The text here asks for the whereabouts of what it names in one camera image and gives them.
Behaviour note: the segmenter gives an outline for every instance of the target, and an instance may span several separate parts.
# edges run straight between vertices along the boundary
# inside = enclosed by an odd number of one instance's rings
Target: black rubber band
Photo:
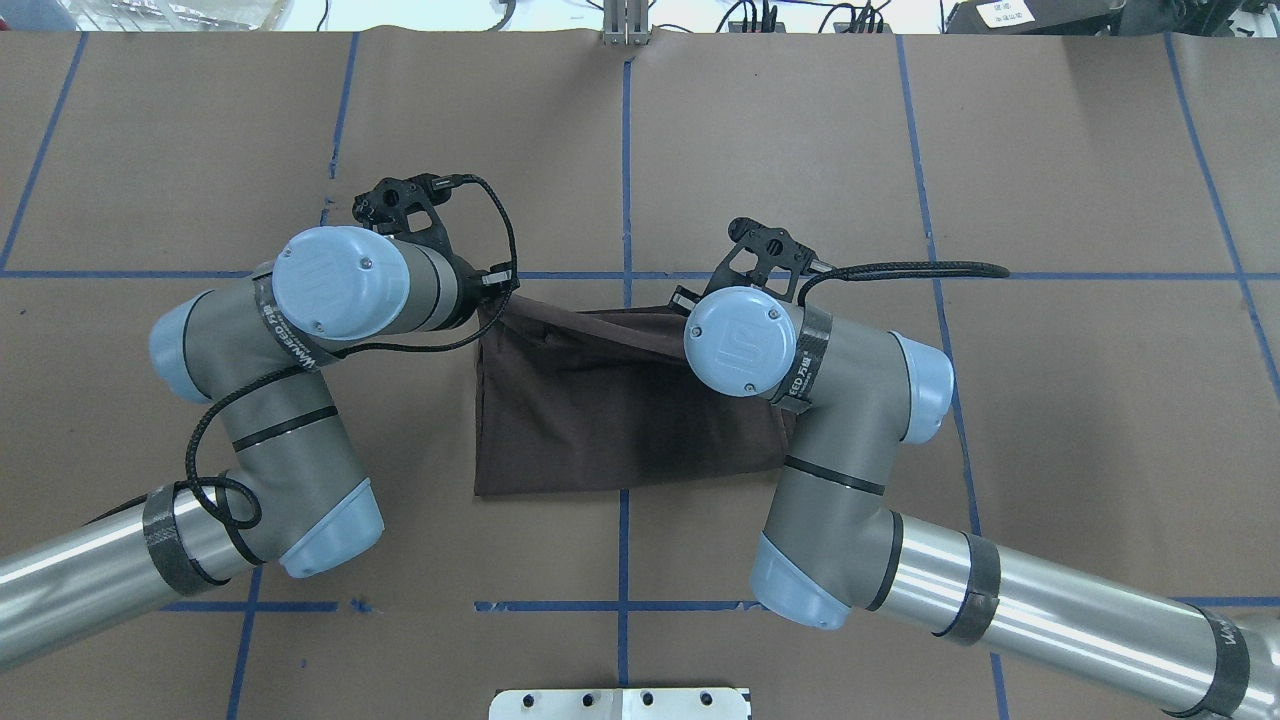
[[[969,582],[964,602],[951,625],[933,637],[969,646],[982,639],[1000,606],[1000,548],[982,536],[964,534],[969,542]]]
[[[293,430],[296,430],[298,428],[303,428],[306,425],[310,425],[311,423],[315,423],[315,421],[319,421],[319,420],[324,420],[325,418],[333,418],[337,414],[338,414],[338,409],[334,407],[333,405],[329,405],[326,407],[321,407],[319,410],[312,410],[310,413],[306,413],[303,415],[298,415],[297,418],[285,420],[283,423],[276,423],[276,424],[271,425],[270,428],[261,429],[261,430],[259,430],[256,433],[250,433],[250,434],[239,438],[238,441],[233,442],[232,443],[232,448],[236,452],[239,452],[242,450],[253,447],[255,445],[266,442],[266,441],[269,441],[269,439],[271,439],[274,437],[280,437],[284,433],[293,432]]]
[[[860,489],[863,492],[869,492],[872,495],[884,495],[884,486],[878,486],[876,483],[869,483],[867,480],[860,480],[852,475],[846,475],[844,473],[837,473],[829,468],[823,468],[822,465],[814,465],[813,462],[805,462],[799,457],[792,457],[787,455],[787,459],[782,461],[787,468],[794,468],[801,473],[809,473],[815,478],[822,478],[824,480],[831,480],[833,483],[842,484],[854,489]]]
[[[884,568],[884,577],[881,578],[881,587],[876,591],[872,603],[867,606],[867,610],[872,612],[876,612],[881,605],[884,605],[884,598],[888,597],[888,591],[893,587],[893,578],[897,575],[897,564],[902,559],[902,516],[897,512],[892,512],[892,515],[893,544],[888,548],[888,565]]]
[[[214,501],[218,503],[219,507],[225,509],[228,515],[232,514],[230,505],[227,503],[227,488],[224,488],[223,486],[215,486]],[[236,552],[239,552],[241,557],[243,557],[246,562],[248,562],[250,565],[266,565],[266,560],[259,557],[248,547],[248,543],[244,542],[244,537],[239,534],[239,528],[237,528],[236,525],[223,525],[223,527],[227,528],[227,538],[232,541],[233,546],[236,546]]]
[[[813,405],[809,401],[809,391],[813,389],[813,380],[818,377],[818,368],[827,355],[827,343],[831,341],[831,313],[822,307],[809,305],[804,309],[804,322],[800,327],[800,337],[796,338],[796,356],[791,361],[791,369],[778,383],[777,392],[769,402],[795,414],[804,413]]]
[[[212,578],[196,559],[187,555],[178,534],[173,501],[173,486],[164,486],[152,491],[142,506],[142,542],[147,546],[151,564],[165,584],[186,597],[225,585],[229,579]]]
[[[1207,711],[1230,717],[1240,708],[1244,693],[1249,689],[1249,648],[1244,644],[1244,634],[1235,623],[1203,607],[1196,610],[1204,616],[1210,632],[1213,633],[1213,646],[1217,651],[1213,679],[1204,691],[1204,697],[1194,707],[1183,712],[1166,710],[1165,715],[1194,717]]]
[[[275,291],[271,290],[270,274],[253,278],[253,300],[257,301],[257,314],[262,318],[266,332],[275,338],[276,345],[293,357],[300,368],[308,372],[319,370],[338,361],[338,357],[316,345],[307,333],[298,332],[298,328],[284,318],[280,306],[275,304]]]

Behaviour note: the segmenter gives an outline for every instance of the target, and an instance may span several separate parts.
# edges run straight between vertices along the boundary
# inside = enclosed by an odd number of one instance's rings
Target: dark brown towel
[[[512,297],[480,340],[475,493],[780,468],[795,416],[704,386],[685,360],[684,327],[666,307],[573,313]]]

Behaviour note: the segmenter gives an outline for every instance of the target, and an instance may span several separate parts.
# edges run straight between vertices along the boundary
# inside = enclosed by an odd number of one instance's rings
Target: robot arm
[[[449,247],[434,205],[466,183],[492,193],[472,176],[384,179],[356,199],[365,228],[305,231],[273,264],[155,324],[156,372],[179,397],[223,398],[215,407],[225,406],[239,469],[164,486],[0,560],[0,670],[255,565],[279,560],[305,578],[378,541],[370,480],[317,370],[372,336],[461,325],[481,301],[515,290],[515,258],[485,273]],[[431,224],[411,232],[417,211]],[[195,446],[187,460],[189,480]]]
[[[751,287],[765,275],[713,278],[721,287],[692,305],[685,331],[709,387],[804,413],[751,573],[762,603],[827,630],[854,607],[884,612],[1175,717],[1280,717],[1276,619],[1231,621],[886,507],[899,442],[928,441],[951,405],[948,359]],[[675,304],[687,307],[680,292]]]

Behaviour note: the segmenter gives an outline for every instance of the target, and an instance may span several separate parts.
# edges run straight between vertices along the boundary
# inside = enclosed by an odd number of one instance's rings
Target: white round joint cap
[[[310,578],[374,547],[383,529],[383,514],[365,478],[280,556],[280,565],[289,577]]]
[[[408,264],[374,231],[311,228],[275,258],[271,288],[298,329],[326,340],[361,340],[383,332],[404,309]]]
[[[191,372],[187,370],[187,319],[191,318],[196,302],[210,292],[212,291],[206,290],[161,315],[156,324],[151,325],[151,337],[147,338],[151,366],[174,395],[188,402],[210,400],[200,392],[196,382],[191,379]]]
[[[796,354],[786,307],[754,287],[726,287],[701,299],[685,323],[685,357],[698,379],[735,397],[778,384]]]
[[[920,445],[928,442],[942,427],[942,419],[951,409],[955,392],[955,368],[951,359],[936,347],[915,342],[893,333],[906,360],[906,377],[911,383],[911,419],[902,442]]]
[[[849,618],[850,607],[782,555],[764,533],[751,568],[751,592],[774,614],[819,630],[836,630]]]

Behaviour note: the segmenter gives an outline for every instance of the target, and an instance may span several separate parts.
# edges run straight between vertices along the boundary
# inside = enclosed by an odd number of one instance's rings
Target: light blue joint cap
[[[786,307],[754,287],[726,287],[701,299],[685,323],[685,356],[698,379],[746,397],[778,384],[796,354]]]
[[[849,618],[849,606],[796,568],[764,533],[751,568],[751,592],[773,612],[819,630],[840,629]]]
[[[942,427],[942,419],[951,409],[956,374],[951,359],[937,347],[915,342],[893,333],[906,359],[906,377],[911,383],[911,419],[902,442],[920,445]]]
[[[191,318],[191,309],[210,292],[212,291],[206,290],[161,315],[156,324],[151,325],[151,337],[147,340],[147,347],[151,350],[151,366],[174,395],[188,402],[209,402],[210,400],[200,392],[196,382],[191,379],[191,373],[187,370],[186,350],[187,319]]]
[[[384,527],[374,488],[365,478],[280,556],[280,565],[292,578],[332,570],[374,547]]]
[[[298,329],[326,340],[383,332],[408,300],[408,264],[392,241],[349,225],[302,231],[275,258],[271,287]]]

